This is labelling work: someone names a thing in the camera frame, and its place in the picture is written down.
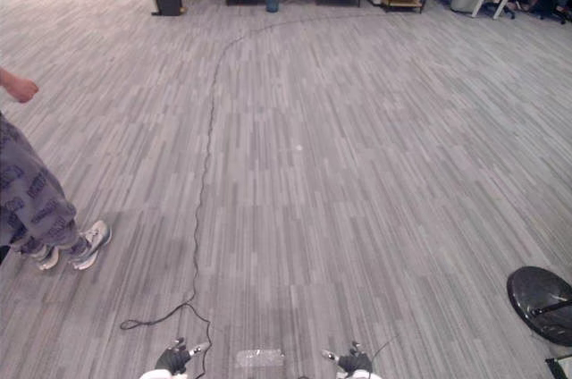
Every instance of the black cable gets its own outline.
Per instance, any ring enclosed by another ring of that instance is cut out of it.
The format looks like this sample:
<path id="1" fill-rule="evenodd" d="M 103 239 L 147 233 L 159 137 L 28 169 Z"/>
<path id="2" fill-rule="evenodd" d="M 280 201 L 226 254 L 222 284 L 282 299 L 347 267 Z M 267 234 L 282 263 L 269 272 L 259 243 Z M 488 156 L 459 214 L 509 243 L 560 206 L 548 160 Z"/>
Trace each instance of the black cable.
<path id="1" fill-rule="evenodd" d="M 202 361 L 203 372 L 199 376 L 197 376 L 195 379 L 199 379 L 200 377 L 202 377 L 203 375 L 206 374 L 206 353 L 210 350 L 212 343 L 213 343 L 211 340 L 210 334 L 209 334 L 211 322 L 208 319 L 204 318 L 202 315 L 200 315 L 197 312 L 196 308 L 191 304 L 191 302 L 197 296 L 197 284 L 196 284 L 196 282 L 197 282 L 197 278 L 198 278 L 198 234 L 199 234 L 199 230 L 201 229 L 200 212 L 202 211 L 202 209 L 204 207 L 204 203 L 205 203 L 206 176 L 207 176 L 209 168 L 210 168 L 210 162 L 211 162 L 211 156 L 212 156 L 211 146 L 212 146 L 212 141 L 213 141 L 213 130 L 214 130 L 214 125 L 215 125 L 215 86 L 216 86 L 216 83 L 218 81 L 218 74 L 220 71 L 220 67 L 221 67 L 221 63 L 223 61 L 223 58 L 226 56 L 226 53 L 228 52 L 228 50 L 232 46 L 239 43 L 243 39 L 248 38 L 252 35 L 256 35 L 256 34 L 261 33 L 263 31 L 276 28 L 276 27 L 286 26 L 286 25 L 290 25 L 290 24 L 294 24 L 294 23 L 306 23 L 306 22 L 311 22 L 311 21 L 357 19 L 357 18 L 364 18 L 364 17 L 382 17 L 383 15 L 384 14 L 379 14 L 379 13 L 378 14 L 358 14 L 358 15 L 350 14 L 350 15 L 333 16 L 333 17 L 332 16 L 314 17 L 314 18 L 305 19 L 305 20 L 283 21 L 280 23 L 275 23 L 275 24 L 271 24 L 268 26 L 264 26 L 263 28 L 260 28 L 260 29 L 249 30 L 244 35 L 230 41 L 226 46 L 224 46 L 223 51 L 219 55 L 219 58 L 216 62 L 216 66 L 214 68 L 213 81 L 211 82 L 211 86 L 210 86 L 210 111 L 209 111 L 208 129 L 207 129 L 207 133 L 206 133 L 206 136 L 207 136 L 207 139 L 206 139 L 206 155 L 205 155 L 205 161 L 203 162 L 203 172 L 202 172 L 201 179 L 200 179 L 200 191 L 198 194 L 198 205 L 197 205 L 197 208 L 195 209 L 195 228 L 193 229 L 193 240 L 195 241 L 195 249 L 193 251 L 193 268 L 195 270 L 195 273 L 194 273 L 193 279 L 192 279 L 192 294 L 191 294 L 190 298 L 183 301 L 180 305 L 174 307 L 171 312 L 169 312 L 165 316 L 162 316 L 158 319 L 155 319 L 152 321 L 140 321 L 138 319 L 127 319 L 119 325 L 119 328 L 121 328 L 122 330 L 132 330 L 132 329 L 140 327 L 142 325 L 146 325 L 146 326 L 155 325 L 155 324 L 161 323 L 165 319 L 171 317 L 179 309 L 181 309 L 183 307 L 190 307 L 192 309 L 193 313 L 195 314 L 195 316 L 198 319 L 200 319 L 201 321 L 203 321 L 204 323 L 206 323 L 206 338 L 208 339 L 208 343 L 209 343 L 209 347 L 205 350 L 204 356 L 203 356 L 203 361 Z"/>
<path id="2" fill-rule="evenodd" d="M 383 348 L 385 348 L 387 345 L 389 345 L 392 341 L 394 341 L 395 339 L 398 338 L 398 334 L 394 335 L 391 339 L 389 339 L 387 342 L 385 342 L 383 344 L 383 346 L 377 350 L 377 352 L 375 352 L 374 356 L 372 357 L 372 370 L 374 369 L 374 360 L 375 357 L 377 357 L 377 355 L 382 351 Z M 369 376 L 367 377 L 368 379 L 371 379 L 372 377 L 372 372 L 369 372 Z"/>

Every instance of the hand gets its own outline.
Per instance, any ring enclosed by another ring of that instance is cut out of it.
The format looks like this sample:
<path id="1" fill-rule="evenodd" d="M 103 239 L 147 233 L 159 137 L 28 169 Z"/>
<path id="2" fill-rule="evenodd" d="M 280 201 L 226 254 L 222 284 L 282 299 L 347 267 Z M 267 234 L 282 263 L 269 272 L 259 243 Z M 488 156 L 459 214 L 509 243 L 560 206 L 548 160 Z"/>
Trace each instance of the hand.
<path id="1" fill-rule="evenodd" d="M 20 78 L 7 71 L 3 71 L 2 75 L 2 86 L 18 102 L 24 104 L 38 93 L 39 88 L 34 81 Z"/>
<path id="2" fill-rule="evenodd" d="M 167 348 L 157 360 L 156 369 L 169 370 L 172 375 L 185 373 L 185 364 L 190 360 L 190 353 L 184 344 L 184 339 L 179 338 L 175 345 Z"/>

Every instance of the gray striped carpet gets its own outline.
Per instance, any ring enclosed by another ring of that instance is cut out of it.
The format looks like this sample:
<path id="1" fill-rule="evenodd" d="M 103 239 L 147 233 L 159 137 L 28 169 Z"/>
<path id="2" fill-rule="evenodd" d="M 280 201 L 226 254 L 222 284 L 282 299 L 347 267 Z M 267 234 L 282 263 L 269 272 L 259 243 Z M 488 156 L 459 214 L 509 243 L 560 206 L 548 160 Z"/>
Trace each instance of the gray striped carpet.
<path id="1" fill-rule="evenodd" d="M 207 378 L 333 378 L 320 349 L 397 335 L 384 379 L 549 379 L 567 349 L 505 285 L 522 265 L 572 281 L 572 27 L 436 1 L 183 1 L 161 18 L 145 0 L 1 0 L 2 65 L 40 86 L 2 111 L 80 226 L 103 217 L 114 239 L 83 273 L 8 255 L 0 377 L 137 378 L 175 337 L 203 341 L 188 308 L 119 329 L 191 295 L 202 199 Z M 282 362 L 242 366 L 257 349 Z"/>

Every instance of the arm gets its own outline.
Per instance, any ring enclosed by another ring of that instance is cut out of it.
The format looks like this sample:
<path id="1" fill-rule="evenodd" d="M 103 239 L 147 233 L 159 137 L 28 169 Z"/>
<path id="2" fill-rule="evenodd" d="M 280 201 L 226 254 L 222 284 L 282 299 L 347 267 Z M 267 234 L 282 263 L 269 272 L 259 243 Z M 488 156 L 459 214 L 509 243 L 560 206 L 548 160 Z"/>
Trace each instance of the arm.
<path id="1" fill-rule="evenodd" d="M 38 86 L 32 80 L 20 78 L 4 68 L 0 68 L 0 86 L 21 103 L 28 102 L 38 93 Z"/>

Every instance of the person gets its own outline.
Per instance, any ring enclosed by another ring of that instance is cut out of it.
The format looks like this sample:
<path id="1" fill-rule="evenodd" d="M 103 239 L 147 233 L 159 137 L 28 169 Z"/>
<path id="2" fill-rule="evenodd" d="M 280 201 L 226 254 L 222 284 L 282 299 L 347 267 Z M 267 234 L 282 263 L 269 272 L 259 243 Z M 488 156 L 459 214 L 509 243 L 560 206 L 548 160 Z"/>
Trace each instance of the person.
<path id="1" fill-rule="evenodd" d="M 38 86 L 0 68 L 0 86 L 18 102 L 30 101 Z M 75 223 L 76 208 L 24 135 L 0 112 L 0 246 L 31 258 L 40 270 L 54 267 L 60 253 L 74 269 L 92 266 L 112 236 L 97 221 L 86 232 Z"/>
<path id="2" fill-rule="evenodd" d="M 352 348 L 349 349 L 349 355 L 336 355 L 329 350 L 322 350 L 322 357 L 332 361 L 339 368 L 343 370 L 343 374 L 337 374 L 336 377 L 343 378 L 367 378 L 367 379 L 382 379 L 380 376 L 373 373 L 374 366 L 367 354 L 361 350 L 361 345 L 353 341 Z"/>

